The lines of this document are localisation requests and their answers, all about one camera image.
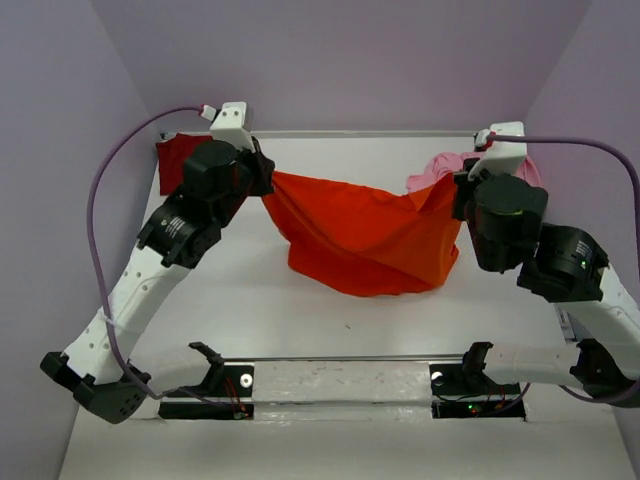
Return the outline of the orange t-shirt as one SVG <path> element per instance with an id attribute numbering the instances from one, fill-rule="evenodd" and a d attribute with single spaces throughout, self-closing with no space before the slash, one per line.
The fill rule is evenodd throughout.
<path id="1" fill-rule="evenodd" d="M 441 287 L 459 255 L 451 176 L 408 194 L 277 172 L 263 204 L 295 272 L 358 296 Z"/>

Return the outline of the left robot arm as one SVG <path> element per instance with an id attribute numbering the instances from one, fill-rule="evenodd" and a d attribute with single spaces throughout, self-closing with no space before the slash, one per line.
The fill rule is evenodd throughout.
<path id="1" fill-rule="evenodd" d="M 152 398 L 181 393 L 196 400 L 226 382 L 224 359 L 203 342 L 159 355 L 156 374 L 131 354 L 175 287 L 221 239 L 249 197 L 273 191 L 275 164 L 256 138 L 236 146 L 212 139 L 182 166 L 182 181 L 150 215 L 120 279 L 84 331 L 40 368 L 86 411 L 110 424 L 130 418 Z"/>

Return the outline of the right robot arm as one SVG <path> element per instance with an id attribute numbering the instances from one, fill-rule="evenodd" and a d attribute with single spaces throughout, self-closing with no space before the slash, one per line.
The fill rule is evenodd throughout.
<path id="1" fill-rule="evenodd" d="M 551 349 L 475 342 L 462 384 L 482 392 L 519 382 L 556 384 L 576 399 L 639 405 L 639 307 L 608 255 L 587 232 L 544 222 L 548 194 L 509 174 L 453 176 L 452 216 L 466 223 L 480 269 L 518 270 L 518 287 L 569 313 L 587 331 Z"/>

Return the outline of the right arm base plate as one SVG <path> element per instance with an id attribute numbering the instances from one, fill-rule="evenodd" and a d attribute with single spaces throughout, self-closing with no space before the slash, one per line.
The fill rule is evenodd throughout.
<path id="1" fill-rule="evenodd" d="M 429 372 L 434 419 L 526 419 L 519 384 L 498 385 L 482 374 L 466 374 L 457 363 L 431 364 Z"/>

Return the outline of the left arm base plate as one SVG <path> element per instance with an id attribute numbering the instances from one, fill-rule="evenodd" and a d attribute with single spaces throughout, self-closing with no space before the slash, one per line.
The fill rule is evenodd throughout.
<path id="1" fill-rule="evenodd" d="M 177 391 L 162 399 L 158 414 L 165 420 L 250 420 L 253 386 L 252 363 L 227 362 L 212 367 L 199 385 L 188 387 L 196 397 Z"/>

